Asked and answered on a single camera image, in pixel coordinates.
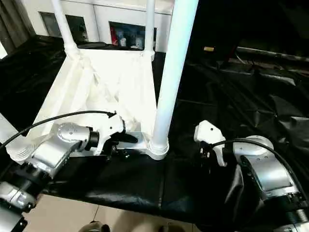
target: black plastic sheet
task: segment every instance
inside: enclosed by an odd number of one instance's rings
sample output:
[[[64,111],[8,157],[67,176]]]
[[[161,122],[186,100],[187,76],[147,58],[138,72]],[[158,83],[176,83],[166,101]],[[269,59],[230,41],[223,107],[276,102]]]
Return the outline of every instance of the black plastic sheet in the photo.
[[[80,47],[118,49],[104,43]],[[0,61],[0,111],[19,130],[34,120],[64,58],[62,40],[36,37]],[[157,97],[163,64],[164,54],[157,53],[153,63]],[[211,174],[200,167],[194,129],[208,120],[227,139],[269,138],[308,193],[308,103],[306,77],[245,65],[217,70],[203,61],[187,60],[166,159],[154,161],[146,155],[72,158],[44,192],[192,222],[211,231],[271,230],[277,226],[273,215],[278,212],[260,204],[252,182],[238,165],[231,161],[226,168],[214,167]],[[9,159],[3,151],[0,155],[3,171]]]

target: white metal pole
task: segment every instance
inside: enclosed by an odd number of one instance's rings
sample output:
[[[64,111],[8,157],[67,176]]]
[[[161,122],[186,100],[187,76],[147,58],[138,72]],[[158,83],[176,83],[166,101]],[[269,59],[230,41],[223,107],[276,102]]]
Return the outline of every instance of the white metal pole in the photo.
[[[145,33],[145,51],[150,52],[152,61],[155,57],[154,52],[154,28],[155,28],[155,0],[147,0],[147,18]]]
[[[157,156],[162,156],[162,158],[165,157],[169,149],[169,127],[197,11],[197,4],[198,0],[175,0],[154,133],[149,142],[150,151],[157,154]]]
[[[75,55],[79,54],[79,50],[73,40],[66,16],[63,13],[60,0],[52,0],[52,4],[54,6],[55,17],[63,38],[65,52],[67,55],[73,58]]]

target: tiled floor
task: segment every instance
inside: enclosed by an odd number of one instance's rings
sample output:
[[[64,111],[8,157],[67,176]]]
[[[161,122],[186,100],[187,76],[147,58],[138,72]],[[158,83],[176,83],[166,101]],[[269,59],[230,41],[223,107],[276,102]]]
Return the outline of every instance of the tiled floor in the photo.
[[[190,223],[46,195],[25,217],[29,223],[26,232],[78,232],[92,220],[108,224],[112,232],[157,232],[164,225],[199,232]]]

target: white vertical pipe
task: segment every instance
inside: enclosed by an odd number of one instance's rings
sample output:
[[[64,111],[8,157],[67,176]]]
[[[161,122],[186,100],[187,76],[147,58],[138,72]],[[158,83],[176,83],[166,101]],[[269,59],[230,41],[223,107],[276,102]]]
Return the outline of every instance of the white vertical pipe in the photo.
[[[16,128],[0,113],[0,143],[17,134]],[[34,146],[24,136],[20,135],[6,146],[6,151],[11,159],[16,162],[22,162],[28,158],[33,151]]]
[[[147,18],[145,33],[145,51],[150,52],[154,60],[154,28],[155,28],[155,0],[147,0]]]
[[[61,2],[60,0],[52,0],[52,4],[55,10],[55,17],[59,25],[61,36],[64,42],[65,52],[67,55],[73,58],[75,55],[79,54],[79,50],[76,46],[76,43],[73,40],[66,16],[63,13]]]
[[[154,133],[149,148],[158,157],[169,149],[168,134],[198,0],[175,0]]]

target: white cabinet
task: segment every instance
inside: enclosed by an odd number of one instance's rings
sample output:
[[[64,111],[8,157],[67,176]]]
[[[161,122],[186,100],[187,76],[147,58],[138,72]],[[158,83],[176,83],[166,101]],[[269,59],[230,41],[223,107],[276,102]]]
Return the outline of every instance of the white cabinet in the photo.
[[[110,23],[129,25],[146,25],[146,12],[131,9],[122,9],[108,6],[95,6],[95,14],[98,23],[100,40],[111,44],[112,35]],[[169,37],[171,15],[155,13],[154,27],[156,30],[155,50],[165,52]]]
[[[38,35],[60,36],[51,0],[20,0]],[[62,0],[64,13],[77,40],[112,43],[111,26],[126,24],[143,43],[147,0]],[[155,50],[166,52],[174,0],[155,1]]]
[[[32,26],[38,35],[52,35],[56,33],[55,17],[53,17],[54,9],[50,0],[21,0]],[[98,29],[94,8],[91,4],[61,1],[63,11],[66,15],[71,15],[70,20],[79,25],[69,25],[76,27],[76,33],[83,33],[85,40],[90,42],[98,42]]]

